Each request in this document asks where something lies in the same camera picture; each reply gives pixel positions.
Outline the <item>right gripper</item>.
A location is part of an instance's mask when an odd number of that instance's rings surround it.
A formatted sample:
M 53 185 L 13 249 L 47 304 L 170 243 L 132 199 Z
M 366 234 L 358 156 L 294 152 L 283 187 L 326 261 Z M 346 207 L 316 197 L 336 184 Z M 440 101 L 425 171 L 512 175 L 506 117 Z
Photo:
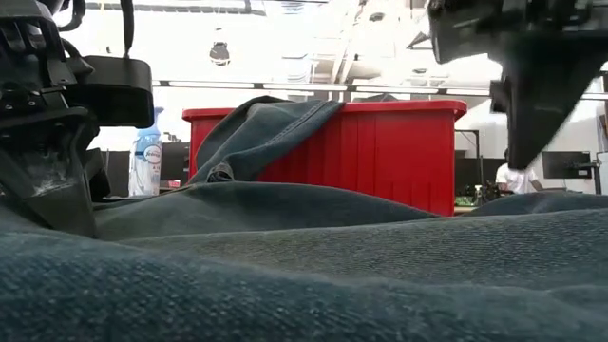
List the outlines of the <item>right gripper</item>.
M 503 59 L 490 111 L 507 111 L 509 166 L 524 170 L 553 140 L 608 61 L 608 0 L 428 0 L 440 64 Z

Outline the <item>black pole stand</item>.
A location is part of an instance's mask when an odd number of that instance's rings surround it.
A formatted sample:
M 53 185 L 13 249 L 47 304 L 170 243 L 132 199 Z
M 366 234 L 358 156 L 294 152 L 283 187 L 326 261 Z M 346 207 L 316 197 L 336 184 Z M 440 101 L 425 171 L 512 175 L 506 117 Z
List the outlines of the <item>black pole stand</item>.
M 484 182 L 483 156 L 480 148 L 480 132 L 476 129 L 456 129 L 473 147 L 474 157 L 469 158 L 466 152 L 455 152 L 454 185 L 457 193 L 467 186 L 481 185 Z

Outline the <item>light blue air freshener bottle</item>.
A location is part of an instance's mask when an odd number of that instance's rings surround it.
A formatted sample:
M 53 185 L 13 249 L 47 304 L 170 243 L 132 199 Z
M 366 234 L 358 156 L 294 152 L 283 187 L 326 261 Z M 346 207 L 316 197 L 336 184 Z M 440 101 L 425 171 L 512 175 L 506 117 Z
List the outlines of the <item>light blue air freshener bottle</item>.
M 157 196 L 160 193 L 162 133 L 158 128 L 158 118 L 163 111 L 163 107 L 156 107 L 153 124 L 137 130 L 129 154 L 129 197 Z

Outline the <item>ceiling light rail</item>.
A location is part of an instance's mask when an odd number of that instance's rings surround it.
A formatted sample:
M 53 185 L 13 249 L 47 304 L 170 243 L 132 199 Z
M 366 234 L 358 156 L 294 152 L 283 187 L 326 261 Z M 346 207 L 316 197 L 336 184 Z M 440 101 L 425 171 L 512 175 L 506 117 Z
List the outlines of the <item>ceiling light rail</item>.
M 489 97 L 490 91 L 481 88 L 453 88 L 429 86 L 387 86 L 387 85 L 339 85 L 339 84 L 278 84 L 247 82 L 209 82 L 209 81 L 169 81 L 154 80 L 153 87 L 179 88 L 217 88 L 217 89 L 252 89 L 252 90 L 293 90 L 293 91 L 337 91 L 365 92 L 388 94 L 418 94 L 439 96 Z

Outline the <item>black ceiling device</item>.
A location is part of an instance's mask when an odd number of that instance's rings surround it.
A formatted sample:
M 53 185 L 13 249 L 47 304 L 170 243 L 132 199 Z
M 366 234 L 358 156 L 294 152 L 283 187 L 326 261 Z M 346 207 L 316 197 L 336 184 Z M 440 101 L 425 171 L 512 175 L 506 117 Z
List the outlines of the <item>black ceiling device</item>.
M 209 50 L 209 59 L 217 67 L 226 67 L 231 63 L 231 56 L 226 42 L 214 42 Z

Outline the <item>person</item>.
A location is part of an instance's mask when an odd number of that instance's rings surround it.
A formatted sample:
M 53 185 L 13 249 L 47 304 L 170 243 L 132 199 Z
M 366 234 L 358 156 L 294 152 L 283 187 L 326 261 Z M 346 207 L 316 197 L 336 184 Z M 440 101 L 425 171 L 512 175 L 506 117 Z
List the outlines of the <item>person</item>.
M 533 169 L 511 169 L 507 162 L 497 169 L 495 183 L 502 192 L 510 192 L 516 195 L 543 190 L 543 186 Z

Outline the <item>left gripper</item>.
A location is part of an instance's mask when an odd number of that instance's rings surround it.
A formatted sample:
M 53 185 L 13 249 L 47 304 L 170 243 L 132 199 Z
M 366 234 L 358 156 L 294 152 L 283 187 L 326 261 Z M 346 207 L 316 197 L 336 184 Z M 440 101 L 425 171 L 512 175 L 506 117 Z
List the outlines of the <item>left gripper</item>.
M 0 0 L 0 188 L 43 226 L 93 237 L 91 201 L 111 187 L 102 151 L 86 151 L 98 128 L 66 100 L 90 66 L 60 36 L 85 12 L 85 0 Z

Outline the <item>dark denim jeans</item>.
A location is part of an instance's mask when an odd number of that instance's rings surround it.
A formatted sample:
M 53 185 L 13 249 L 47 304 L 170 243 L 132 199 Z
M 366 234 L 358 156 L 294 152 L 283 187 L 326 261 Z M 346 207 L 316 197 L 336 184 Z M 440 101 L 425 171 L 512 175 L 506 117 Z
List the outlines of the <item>dark denim jeans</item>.
M 92 236 L 0 197 L 0 342 L 608 342 L 608 196 L 442 218 L 263 183 L 337 104 L 242 104 L 191 182 L 107 199 Z

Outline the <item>black computer monitor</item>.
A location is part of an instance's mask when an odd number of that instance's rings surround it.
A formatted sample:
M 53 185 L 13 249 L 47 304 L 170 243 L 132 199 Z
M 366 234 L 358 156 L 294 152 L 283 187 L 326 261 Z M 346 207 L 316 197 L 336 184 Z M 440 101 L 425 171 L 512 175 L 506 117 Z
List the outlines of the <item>black computer monitor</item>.
M 588 151 L 543 151 L 542 172 L 545 179 L 591 179 L 591 155 Z

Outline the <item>red plastic laundry bin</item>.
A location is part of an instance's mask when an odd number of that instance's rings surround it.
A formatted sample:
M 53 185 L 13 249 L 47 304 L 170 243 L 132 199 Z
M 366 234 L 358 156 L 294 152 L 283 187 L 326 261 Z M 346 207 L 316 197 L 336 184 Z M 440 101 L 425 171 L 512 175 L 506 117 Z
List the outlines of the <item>red plastic laundry bin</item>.
M 454 212 L 454 125 L 461 101 L 287 102 L 186 109 L 191 181 L 347 189 L 434 214 Z

